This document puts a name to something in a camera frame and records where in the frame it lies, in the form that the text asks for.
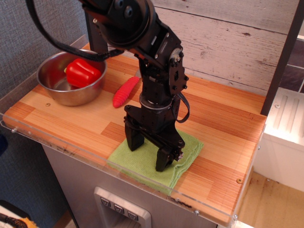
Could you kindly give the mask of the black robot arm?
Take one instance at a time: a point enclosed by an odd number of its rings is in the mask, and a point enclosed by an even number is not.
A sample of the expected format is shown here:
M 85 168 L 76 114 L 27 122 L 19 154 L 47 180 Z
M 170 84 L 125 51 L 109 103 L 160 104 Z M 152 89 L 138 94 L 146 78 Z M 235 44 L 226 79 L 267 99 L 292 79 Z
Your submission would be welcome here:
M 126 139 L 132 151 L 145 139 L 156 145 L 156 170 L 163 171 L 182 158 L 185 146 L 175 128 L 180 103 L 188 103 L 182 94 L 188 77 L 181 41 L 160 21 L 149 0 L 84 0 L 82 5 L 108 44 L 139 60 L 141 105 L 124 108 Z

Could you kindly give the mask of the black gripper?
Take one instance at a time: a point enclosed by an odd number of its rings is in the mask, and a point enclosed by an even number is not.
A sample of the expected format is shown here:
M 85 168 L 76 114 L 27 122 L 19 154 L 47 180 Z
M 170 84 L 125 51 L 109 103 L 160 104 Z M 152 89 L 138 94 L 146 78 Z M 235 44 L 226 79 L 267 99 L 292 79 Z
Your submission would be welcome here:
M 126 105 L 124 107 L 128 147 L 131 151 L 135 151 L 143 145 L 145 138 L 154 143 L 159 148 L 156 171 L 164 171 L 173 160 L 179 161 L 183 157 L 182 148 L 185 142 L 175 128 L 179 107 L 180 101 L 173 101 L 162 110 L 153 110 L 145 106 Z

